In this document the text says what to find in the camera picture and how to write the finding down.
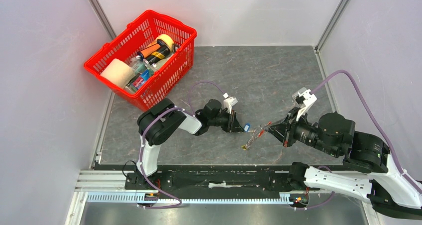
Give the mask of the metal key holder red handle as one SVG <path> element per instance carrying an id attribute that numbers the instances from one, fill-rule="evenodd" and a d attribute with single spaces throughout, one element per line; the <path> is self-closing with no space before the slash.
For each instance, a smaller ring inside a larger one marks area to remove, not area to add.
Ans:
<path id="1" fill-rule="evenodd" d="M 271 122 L 259 125 L 259 127 L 257 127 L 256 129 L 254 129 L 252 131 L 252 135 L 249 138 L 249 140 L 244 145 L 242 145 L 240 148 L 242 150 L 245 150 L 245 151 L 250 150 L 252 144 L 267 130 L 267 128 L 270 125 L 271 125 Z"/>

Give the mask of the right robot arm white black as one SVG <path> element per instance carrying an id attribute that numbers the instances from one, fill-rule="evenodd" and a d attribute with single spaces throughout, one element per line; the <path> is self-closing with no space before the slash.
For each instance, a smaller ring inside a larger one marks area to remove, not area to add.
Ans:
<path id="1" fill-rule="evenodd" d="M 346 173 L 335 174 L 294 162 L 287 183 L 294 189 L 330 190 L 371 204 L 377 213 L 396 219 L 422 218 L 422 185 L 400 166 L 393 149 L 381 138 L 355 130 L 355 122 L 331 112 L 317 123 L 296 109 L 266 131 L 284 147 L 301 142 L 334 158 Z"/>

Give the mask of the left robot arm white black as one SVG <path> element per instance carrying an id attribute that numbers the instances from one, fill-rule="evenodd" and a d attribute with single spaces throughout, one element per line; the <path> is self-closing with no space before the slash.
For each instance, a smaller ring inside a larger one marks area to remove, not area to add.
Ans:
<path id="1" fill-rule="evenodd" d="M 155 186 L 158 170 L 158 156 L 161 145 L 177 130 L 181 129 L 194 136 L 200 136 L 210 127 L 220 127 L 226 133 L 246 132 L 249 126 L 242 126 L 237 119 L 233 106 L 234 97 L 226 98 L 222 103 L 210 99 L 202 109 L 193 114 L 176 106 L 170 99 L 163 99 L 137 120 L 140 135 L 140 151 L 135 162 L 134 178 L 127 178 L 131 183 L 139 184 L 143 189 Z"/>

